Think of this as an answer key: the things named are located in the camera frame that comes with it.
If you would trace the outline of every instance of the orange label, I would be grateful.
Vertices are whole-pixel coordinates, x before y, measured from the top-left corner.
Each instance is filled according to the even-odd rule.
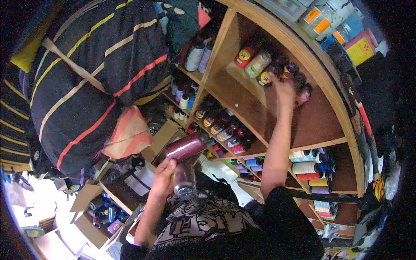
[[[333,36],[339,41],[339,43],[341,43],[341,45],[345,43],[344,38],[342,38],[338,31],[335,31]]]
[[[311,11],[303,18],[307,24],[311,24],[313,20],[321,13],[318,8],[313,7]]]
[[[324,18],[313,30],[321,35],[329,26],[331,26],[331,22],[327,18]]]
[[[347,53],[351,57],[355,66],[360,65],[374,55],[373,50],[371,49],[371,46],[366,38],[362,38],[361,40],[354,43],[350,48],[347,49]]]

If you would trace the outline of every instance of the white thread spool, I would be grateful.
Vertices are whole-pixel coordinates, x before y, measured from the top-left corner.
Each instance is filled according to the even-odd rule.
[[[315,161],[306,161],[292,164],[292,172],[294,174],[316,173],[318,164]]]
[[[189,72],[196,71],[199,63],[201,62],[202,55],[204,54],[205,45],[201,41],[197,41],[192,45],[189,51],[188,58],[186,59],[185,69]]]
[[[179,111],[175,111],[175,114],[173,115],[173,118],[174,119],[179,119],[179,114],[180,114]]]
[[[308,156],[309,153],[310,153],[310,150],[289,153],[289,160]]]
[[[188,94],[182,94],[181,101],[179,102],[179,107],[183,110],[188,108],[189,96]]]
[[[184,120],[185,119],[185,112],[183,112],[183,111],[181,111],[180,113],[179,113],[179,119],[180,120]]]
[[[331,213],[329,207],[315,206],[315,210],[319,212]]]

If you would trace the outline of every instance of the wooden plank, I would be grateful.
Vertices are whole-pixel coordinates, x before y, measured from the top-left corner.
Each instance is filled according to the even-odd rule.
[[[175,97],[170,93],[170,92],[167,92],[167,91],[164,91],[164,92],[162,92],[162,94],[166,97],[166,98],[168,98],[172,103],[174,103],[180,110],[182,110],[183,112],[185,112],[185,114],[187,115],[187,116],[190,116],[191,115],[191,110],[190,109],[181,109],[180,107],[179,107],[179,102],[177,102],[176,100],[175,100]]]
[[[178,67],[183,73],[185,73],[188,77],[190,77],[193,81],[195,81],[196,83],[198,83],[199,85],[202,84],[202,76],[203,74],[200,73],[198,70],[197,71],[193,71],[193,72],[189,72],[187,71],[185,68],[183,68],[182,66]]]
[[[362,197],[364,194],[363,161],[358,151],[357,141],[348,117],[347,109],[344,105],[343,99],[335,87],[336,82],[334,83],[333,78],[327,73],[327,68],[319,66],[319,64],[321,64],[321,60],[315,56],[315,53],[310,51],[304,41],[302,41],[293,31],[287,28],[286,24],[273,17],[265,10],[245,0],[236,0],[233,8],[256,24],[260,25],[273,37],[278,39],[313,76],[314,80],[317,82],[334,109],[347,139],[354,163],[358,196]]]

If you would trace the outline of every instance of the cardboard box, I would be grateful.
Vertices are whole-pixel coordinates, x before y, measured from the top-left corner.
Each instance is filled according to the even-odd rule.
[[[87,209],[92,199],[105,191],[120,208],[127,213],[132,212],[140,205],[145,203],[147,197],[140,197],[130,187],[123,182],[115,181],[111,185],[104,186],[100,183],[100,186],[86,184],[82,190],[78,193],[77,198],[72,205],[71,212],[82,212],[81,216],[77,220],[73,220],[78,229],[84,234],[93,245],[100,249],[110,239],[113,240],[115,235],[111,235],[107,232],[106,227],[97,229],[92,224],[92,217],[88,215]]]

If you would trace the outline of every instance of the beige stripe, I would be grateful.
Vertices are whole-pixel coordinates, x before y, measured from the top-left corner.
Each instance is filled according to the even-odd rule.
[[[102,69],[104,68],[104,62],[101,63],[101,65],[94,70],[94,72],[91,73],[91,76],[95,76],[97,75]],[[78,86],[76,86],[75,88],[71,89],[71,91],[69,91],[63,98],[61,98],[58,102],[56,102],[56,104],[46,113],[45,117],[42,120],[42,124],[40,126],[40,131],[39,131],[39,142],[42,141],[42,132],[43,132],[43,128],[46,124],[46,121],[48,121],[48,119],[50,118],[50,116],[58,109],[58,107],[60,105],[62,105],[65,101],[67,101],[70,97],[72,97],[85,83],[87,82],[86,79],[83,79]]]
[[[19,155],[29,156],[29,154],[27,154],[27,153],[22,153],[22,152],[10,150],[10,149],[4,148],[4,147],[0,147],[0,150],[8,152],[8,153],[12,153],[12,154],[19,154]]]
[[[150,22],[146,22],[146,23],[140,23],[136,26],[134,26],[133,28],[133,32],[137,31],[140,28],[146,28],[149,26],[152,26],[154,23],[157,22],[157,19],[153,19]],[[133,39],[134,35],[130,35],[128,36],[126,39],[119,41],[118,43],[114,44],[113,46],[111,46],[106,52],[104,57],[107,57],[110,53],[112,53],[113,51],[115,51],[116,49],[120,48],[121,46],[125,45],[126,43],[130,42]]]

